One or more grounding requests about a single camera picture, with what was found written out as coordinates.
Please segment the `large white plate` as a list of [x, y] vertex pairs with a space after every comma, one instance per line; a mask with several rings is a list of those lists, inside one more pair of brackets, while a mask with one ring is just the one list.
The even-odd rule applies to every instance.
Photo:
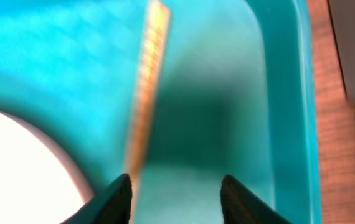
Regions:
[[58, 144], [0, 112], [0, 223], [62, 223], [93, 196]]

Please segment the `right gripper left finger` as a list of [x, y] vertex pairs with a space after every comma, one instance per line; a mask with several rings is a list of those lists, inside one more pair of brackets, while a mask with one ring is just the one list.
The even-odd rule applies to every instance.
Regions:
[[132, 197], [130, 176], [122, 174], [62, 224], [129, 224]]

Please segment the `wooden chopstick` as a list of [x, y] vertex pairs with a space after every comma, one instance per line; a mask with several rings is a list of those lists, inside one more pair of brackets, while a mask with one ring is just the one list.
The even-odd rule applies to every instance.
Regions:
[[134, 222], [170, 18], [171, 10], [161, 1], [148, 1], [124, 161], [124, 171], [130, 175], [133, 194], [130, 223]]

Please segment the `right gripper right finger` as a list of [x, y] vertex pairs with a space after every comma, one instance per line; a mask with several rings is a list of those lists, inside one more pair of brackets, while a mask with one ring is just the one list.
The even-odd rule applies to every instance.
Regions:
[[223, 178], [220, 202], [224, 224], [290, 224], [232, 175]]

